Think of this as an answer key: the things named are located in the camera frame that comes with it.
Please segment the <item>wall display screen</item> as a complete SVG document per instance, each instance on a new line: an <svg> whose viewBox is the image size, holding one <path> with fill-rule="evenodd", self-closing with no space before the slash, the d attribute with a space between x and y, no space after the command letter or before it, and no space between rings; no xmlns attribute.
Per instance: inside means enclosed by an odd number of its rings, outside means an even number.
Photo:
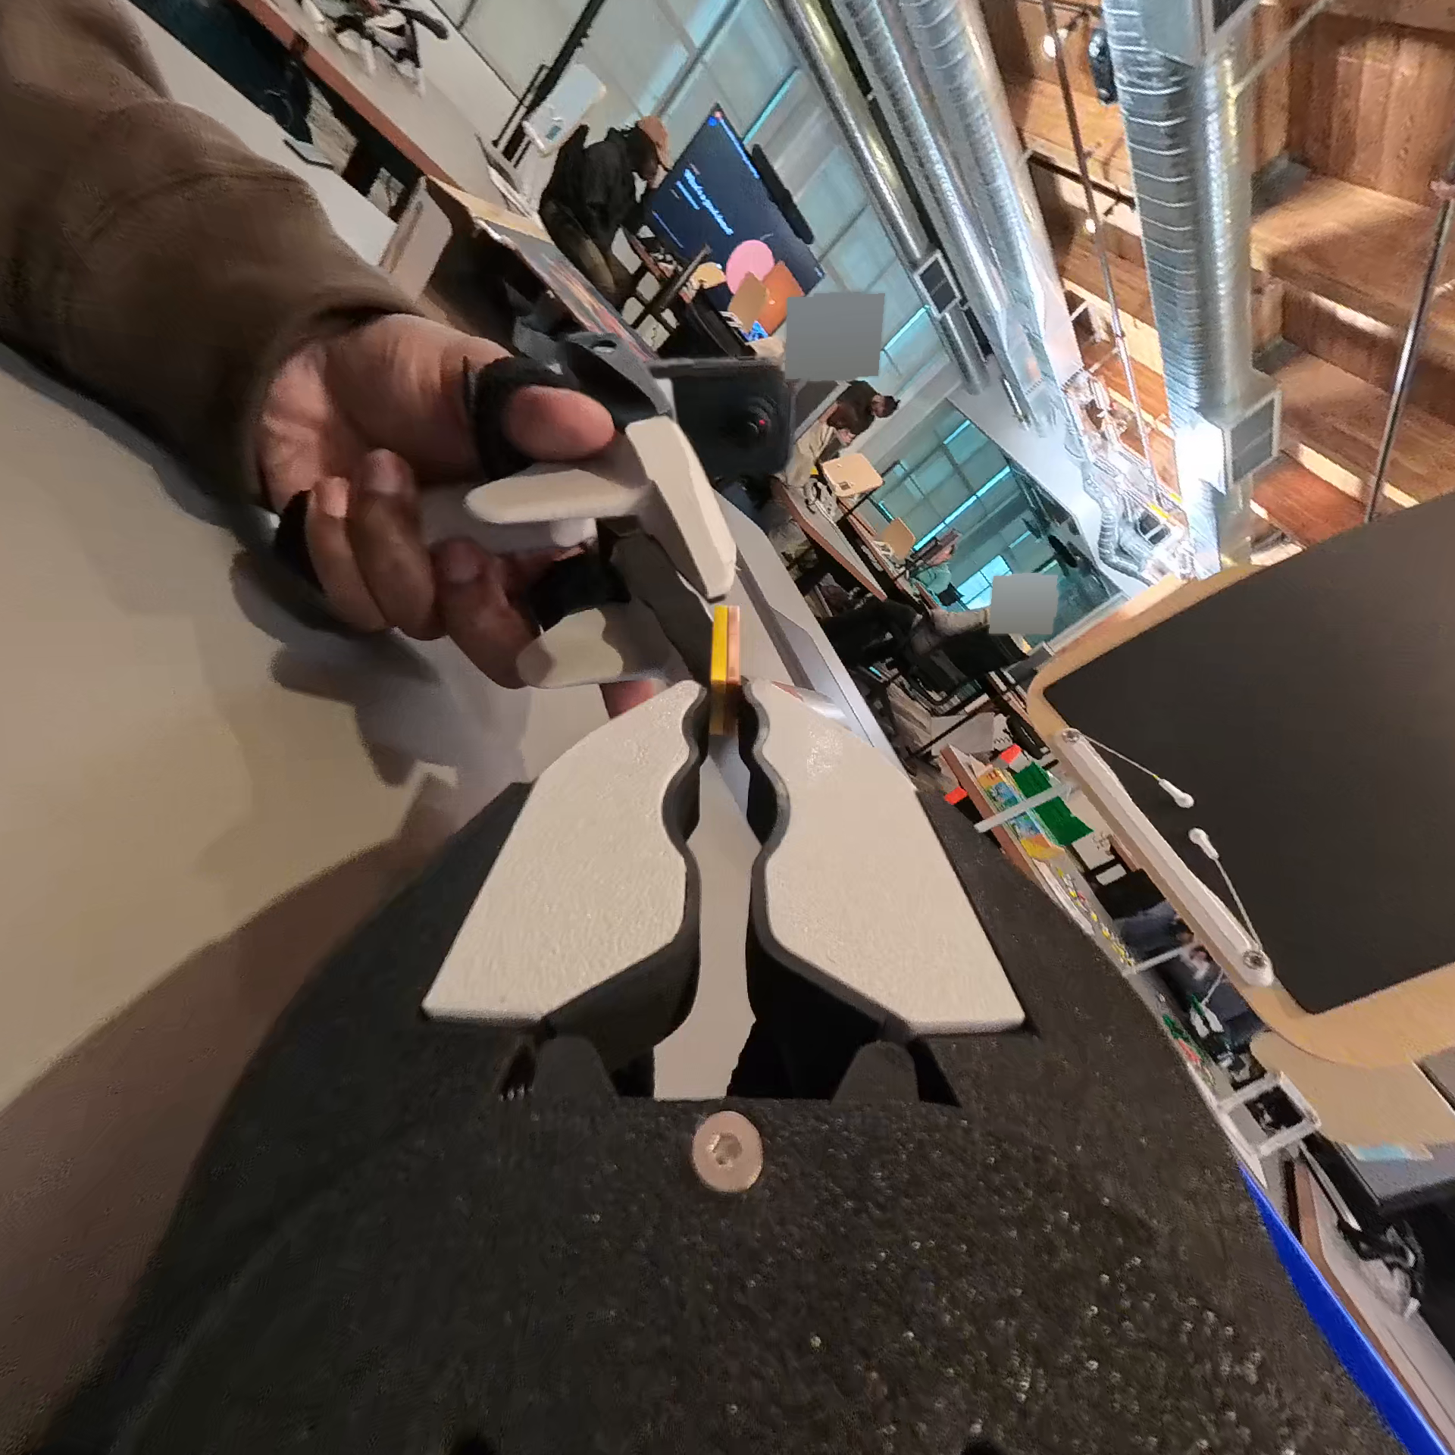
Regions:
<svg viewBox="0 0 1455 1455"><path fill-rule="evenodd" d="M700 282L705 300L746 323L732 302L757 281L763 306L749 337L767 338L788 320L791 299L814 293L825 270L811 231L761 150L750 150L720 105L713 105L644 209L650 235L676 259L700 256L720 273Z"/></svg>

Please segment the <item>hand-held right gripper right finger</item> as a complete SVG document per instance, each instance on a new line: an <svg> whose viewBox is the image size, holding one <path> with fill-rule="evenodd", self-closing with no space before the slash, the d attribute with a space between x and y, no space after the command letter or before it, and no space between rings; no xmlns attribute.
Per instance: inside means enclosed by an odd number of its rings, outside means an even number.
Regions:
<svg viewBox="0 0 1455 1455"><path fill-rule="evenodd" d="M1026 1013L896 760L805 694L741 688L749 926L793 973L901 1040L1020 1029Z"/></svg>

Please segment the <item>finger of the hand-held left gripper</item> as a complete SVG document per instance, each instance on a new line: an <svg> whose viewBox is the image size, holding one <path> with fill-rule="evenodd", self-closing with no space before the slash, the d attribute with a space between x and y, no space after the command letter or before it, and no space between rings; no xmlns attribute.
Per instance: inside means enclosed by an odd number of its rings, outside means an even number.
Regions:
<svg viewBox="0 0 1455 1455"><path fill-rule="evenodd" d="M635 422L599 453L537 463L475 485L422 494L428 546L469 540L499 557L561 555L623 523L653 540L707 601L723 601L737 578L737 546L719 496L682 428L666 416Z"/></svg>
<svg viewBox="0 0 1455 1455"><path fill-rule="evenodd" d="M555 690L667 681L682 666L649 610L582 610L523 646L516 672L522 685Z"/></svg>

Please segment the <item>small yellow lego piece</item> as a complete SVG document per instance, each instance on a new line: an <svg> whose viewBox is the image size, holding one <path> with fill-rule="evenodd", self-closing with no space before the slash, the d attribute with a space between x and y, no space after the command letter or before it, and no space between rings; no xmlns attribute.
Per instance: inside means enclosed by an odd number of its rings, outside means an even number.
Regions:
<svg viewBox="0 0 1455 1455"><path fill-rule="evenodd" d="M743 701L741 610L737 605L719 604L713 610L708 666L708 734L714 740L729 740L737 737Z"/></svg>

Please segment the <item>dark office desk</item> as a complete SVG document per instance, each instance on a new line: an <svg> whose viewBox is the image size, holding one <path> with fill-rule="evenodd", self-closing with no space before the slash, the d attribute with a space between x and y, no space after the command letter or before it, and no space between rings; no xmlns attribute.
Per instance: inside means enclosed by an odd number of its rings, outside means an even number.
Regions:
<svg viewBox="0 0 1455 1455"><path fill-rule="evenodd" d="M355 138L343 179L361 191L373 162L387 167L385 150L403 158L414 173L458 193L522 209L525 202L505 169L493 162L493 146L476 123L431 79L411 79L385 59L367 61L317 25L305 3L232 2L276 43L309 82L344 111Z"/></svg>

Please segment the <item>large blue plastic bin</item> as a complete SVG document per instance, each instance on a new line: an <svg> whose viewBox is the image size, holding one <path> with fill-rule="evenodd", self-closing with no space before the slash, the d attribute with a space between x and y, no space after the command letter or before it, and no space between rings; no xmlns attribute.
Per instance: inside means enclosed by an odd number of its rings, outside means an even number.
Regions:
<svg viewBox="0 0 1455 1455"><path fill-rule="evenodd" d="M1258 1178L1242 1170L1242 1179L1276 1258L1319 1334L1402 1451L1449 1454L1449 1448L1414 1396L1405 1390L1384 1355L1378 1354L1373 1339L1363 1331L1329 1280L1317 1269L1310 1252L1278 1214Z"/></svg>

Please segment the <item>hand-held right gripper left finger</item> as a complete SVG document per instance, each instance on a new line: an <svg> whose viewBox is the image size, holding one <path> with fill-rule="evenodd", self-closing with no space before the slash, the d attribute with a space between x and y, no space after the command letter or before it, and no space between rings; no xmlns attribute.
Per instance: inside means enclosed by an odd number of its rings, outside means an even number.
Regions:
<svg viewBox="0 0 1455 1455"><path fill-rule="evenodd" d="M423 999L434 1020L537 1026L664 951L688 867L669 796L700 763L696 682L579 740L529 788Z"/></svg>

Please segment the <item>silver ventilation duct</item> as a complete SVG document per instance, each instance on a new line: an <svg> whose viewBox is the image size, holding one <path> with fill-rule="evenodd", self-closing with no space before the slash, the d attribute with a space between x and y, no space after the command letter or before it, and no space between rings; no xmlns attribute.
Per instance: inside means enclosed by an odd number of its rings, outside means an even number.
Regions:
<svg viewBox="0 0 1455 1455"><path fill-rule="evenodd" d="M1257 369L1255 125L1240 97L1257 3L1105 2L1192 573L1251 555L1281 390Z"/></svg>
<svg viewBox="0 0 1455 1455"><path fill-rule="evenodd" d="M982 3L776 8L841 126L899 164L1019 417L1070 428L1082 356Z"/></svg>

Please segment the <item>person's left hand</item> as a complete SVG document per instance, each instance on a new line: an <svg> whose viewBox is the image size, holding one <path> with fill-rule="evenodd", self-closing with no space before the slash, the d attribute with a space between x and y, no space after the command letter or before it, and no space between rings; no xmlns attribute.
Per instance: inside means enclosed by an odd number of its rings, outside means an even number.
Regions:
<svg viewBox="0 0 1455 1455"><path fill-rule="evenodd" d="M467 538L428 544L426 491L487 479L470 388L509 352L408 314L300 347L256 425L268 505L305 499L303 540L331 616L362 634L449 640L491 682L522 688L537 635L525 593L550 555L493 555Z"/></svg>

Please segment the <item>printed lego set box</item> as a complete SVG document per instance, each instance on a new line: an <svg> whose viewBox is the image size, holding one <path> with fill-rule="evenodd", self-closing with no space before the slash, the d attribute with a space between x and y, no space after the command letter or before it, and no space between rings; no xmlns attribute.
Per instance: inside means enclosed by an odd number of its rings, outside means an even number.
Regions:
<svg viewBox="0 0 1455 1455"><path fill-rule="evenodd" d="M485 334L535 311L547 329L566 319L587 326L614 319L610 300L535 217L429 176L405 200L378 269L429 314Z"/></svg>

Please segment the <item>black board with wooden rim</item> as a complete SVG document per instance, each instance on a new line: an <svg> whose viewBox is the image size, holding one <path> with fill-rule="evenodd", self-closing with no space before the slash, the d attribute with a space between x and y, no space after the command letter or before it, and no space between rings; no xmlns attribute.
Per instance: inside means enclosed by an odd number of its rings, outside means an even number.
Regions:
<svg viewBox="0 0 1455 1455"><path fill-rule="evenodd" d="M1452 494L1146 590L1028 713L1270 1031L1370 1070L1452 1051Z"/></svg>

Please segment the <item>person's left forearm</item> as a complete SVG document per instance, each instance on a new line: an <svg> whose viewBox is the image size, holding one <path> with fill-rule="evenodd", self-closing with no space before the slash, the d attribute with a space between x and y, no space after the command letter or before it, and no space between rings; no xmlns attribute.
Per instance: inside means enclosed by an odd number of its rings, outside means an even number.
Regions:
<svg viewBox="0 0 1455 1455"><path fill-rule="evenodd" d="M167 93L118 3L3 3L3 343L243 497L284 363L409 311L296 173Z"/></svg>

